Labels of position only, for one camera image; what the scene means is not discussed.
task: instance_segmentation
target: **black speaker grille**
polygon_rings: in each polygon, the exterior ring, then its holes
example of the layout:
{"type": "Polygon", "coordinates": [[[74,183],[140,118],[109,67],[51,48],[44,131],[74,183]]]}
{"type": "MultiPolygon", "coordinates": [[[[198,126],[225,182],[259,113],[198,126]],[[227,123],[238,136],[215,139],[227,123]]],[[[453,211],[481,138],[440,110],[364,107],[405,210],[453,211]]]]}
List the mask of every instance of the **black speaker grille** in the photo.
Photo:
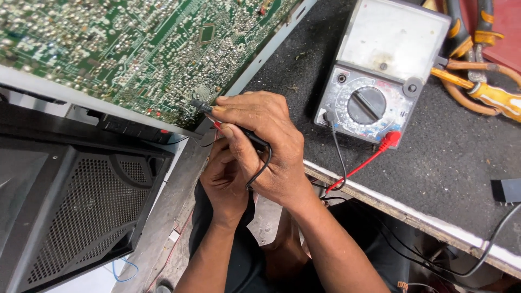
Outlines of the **black speaker grille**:
{"type": "Polygon", "coordinates": [[[116,241],[116,239],[119,238],[119,236],[121,236],[121,234],[123,233],[123,231],[125,231],[126,229],[121,229],[119,231],[117,231],[116,233],[110,235],[110,237],[108,237],[107,239],[103,240],[102,242],[100,242],[100,244],[98,244],[98,246],[96,246],[93,250],[91,250],[89,253],[87,253],[81,260],[79,260],[77,263],[80,263],[80,262],[83,262],[83,261],[86,261],[88,259],[91,259],[91,258],[94,258],[100,254],[102,254],[105,250],[107,250],[107,248],[111,247],[111,244],[114,243],[114,241],[116,241]]]}
{"type": "Polygon", "coordinates": [[[143,172],[143,167],[138,162],[119,162],[121,164],[121,168],[127,173],[127,175],[132,178],[134,181],[139,183],[145,183],[146,177],[145,172],[143,172]]]}
{"type": "Polygon", "coordinates": [[[82,158],[76,168],[36,257],[29,284],[59,273],[99,237],[135,221],[146,199],[148,190],[123,184],[107,160],[82,158]]]}

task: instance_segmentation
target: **black probe plug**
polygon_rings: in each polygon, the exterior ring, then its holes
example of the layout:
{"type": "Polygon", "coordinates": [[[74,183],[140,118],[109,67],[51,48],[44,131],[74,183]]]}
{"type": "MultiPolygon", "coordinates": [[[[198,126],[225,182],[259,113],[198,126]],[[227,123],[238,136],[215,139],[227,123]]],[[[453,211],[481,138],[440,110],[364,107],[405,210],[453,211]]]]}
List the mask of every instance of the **black probe plug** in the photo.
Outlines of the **black probe plug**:
{"type": "MultiPolygon", "coordinates": [[[[201,101],[201,100],[192,99],[190,101],[190,105],[192,105],[192,106],[196,107],[197,109],[203,111],[204,113],[212,116],[212,107],[210,105],[208,105],[208,103],[201,101]]],[[[266,141],[264,141],[263,139],[258,137],[253,131],[248,130],[244,127],[241,127],[239,125],[237,125],[237,127],[239,127],[242,130],[242,132],[251,140],[253,147],[256,150],[264,152],[266,147],[269,146],[269,143],[267,143],[266,141]]]]}

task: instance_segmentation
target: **hand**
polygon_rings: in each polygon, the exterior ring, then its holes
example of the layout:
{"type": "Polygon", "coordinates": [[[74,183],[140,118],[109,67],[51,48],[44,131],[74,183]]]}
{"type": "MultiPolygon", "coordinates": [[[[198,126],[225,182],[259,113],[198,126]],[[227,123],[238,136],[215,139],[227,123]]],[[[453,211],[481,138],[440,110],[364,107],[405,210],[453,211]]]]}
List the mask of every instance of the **hand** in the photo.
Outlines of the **hand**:
{"type": "Polygon", "coordinates": [[[228,149],[228,139],[217,140],[200,180],[212,207],[212,223],[235,230],[248,205],[247,180],[228,149]]]}
{"type": "Polygon", "coordinates": [[[252,184],[257,192],[288,209],[314,195],[304,174],[304,136],[291,123],[286,98],[260,91],[221,96],[216,103],[212,115],[225,122],[222,133],[244,178],[252,178],[264,161],[236,125],[254,131],[271,145],[271,162],[252,184]]]}

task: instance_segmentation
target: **circuit board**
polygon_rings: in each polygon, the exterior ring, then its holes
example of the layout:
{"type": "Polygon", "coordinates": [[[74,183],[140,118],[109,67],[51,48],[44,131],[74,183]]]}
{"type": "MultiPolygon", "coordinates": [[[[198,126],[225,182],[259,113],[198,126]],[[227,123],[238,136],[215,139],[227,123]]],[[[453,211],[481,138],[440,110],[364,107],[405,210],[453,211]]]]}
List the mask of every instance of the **circuit board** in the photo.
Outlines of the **circuit board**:
{"type": "Polygon", "coordinates": [[[0,0],[0,64],[192,130],[298,2],[0,0]]]}

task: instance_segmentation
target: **yellow screwdriver handle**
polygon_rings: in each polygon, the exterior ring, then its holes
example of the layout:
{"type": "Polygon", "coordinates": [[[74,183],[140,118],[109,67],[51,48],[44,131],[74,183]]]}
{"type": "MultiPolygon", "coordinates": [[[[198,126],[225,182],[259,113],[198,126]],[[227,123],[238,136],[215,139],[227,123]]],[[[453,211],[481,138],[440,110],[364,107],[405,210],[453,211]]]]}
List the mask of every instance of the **yellow screwdriver handle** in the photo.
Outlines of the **yellow screwdriver handle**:
{"type": "Polygon", "coordinates": [[[468,94],[486,105],[501,110],[506,117],[521,122],[521,94],[511,94],[481,82],[477,83],[468,94]]]}

